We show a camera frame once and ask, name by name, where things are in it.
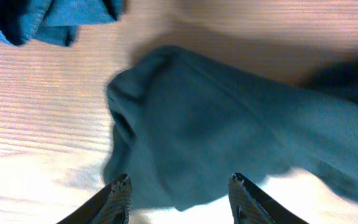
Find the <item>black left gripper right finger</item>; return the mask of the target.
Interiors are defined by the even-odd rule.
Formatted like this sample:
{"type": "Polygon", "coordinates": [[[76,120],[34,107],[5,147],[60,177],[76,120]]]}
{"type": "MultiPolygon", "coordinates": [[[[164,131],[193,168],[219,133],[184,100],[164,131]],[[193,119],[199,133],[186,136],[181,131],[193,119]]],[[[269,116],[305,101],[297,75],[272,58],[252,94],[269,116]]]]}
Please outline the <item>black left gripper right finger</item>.
{"type": "Polygon", "coordinates": [[[230,177],[228,192],[234,224],[308,224],[241,173],[230,177]]]}

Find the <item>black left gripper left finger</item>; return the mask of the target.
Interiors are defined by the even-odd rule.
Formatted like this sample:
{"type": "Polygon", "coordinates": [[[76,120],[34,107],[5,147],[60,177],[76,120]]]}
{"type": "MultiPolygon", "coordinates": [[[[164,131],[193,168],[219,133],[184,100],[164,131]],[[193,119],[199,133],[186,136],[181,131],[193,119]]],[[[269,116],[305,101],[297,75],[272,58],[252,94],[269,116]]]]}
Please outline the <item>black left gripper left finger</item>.
{"type": "Polygon", "coordinates": [[[57,224],[128,224],[131,206],[131,179],[120,174],[57,224]]]}

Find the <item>black polo shirt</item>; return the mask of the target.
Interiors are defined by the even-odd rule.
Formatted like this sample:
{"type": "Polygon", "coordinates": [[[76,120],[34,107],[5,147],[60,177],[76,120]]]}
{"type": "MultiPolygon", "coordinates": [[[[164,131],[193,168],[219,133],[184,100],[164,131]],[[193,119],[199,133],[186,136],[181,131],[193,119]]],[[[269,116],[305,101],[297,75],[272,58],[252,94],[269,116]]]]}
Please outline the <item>black polo shirt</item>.
{"type": "Polygon", "coordinates": [[[135,208],[185,210],[298,167],[358,202],[358,60],[286,85],[166,46],[106,89],[113,152],[102,177],[133,184],[135,208]]]}

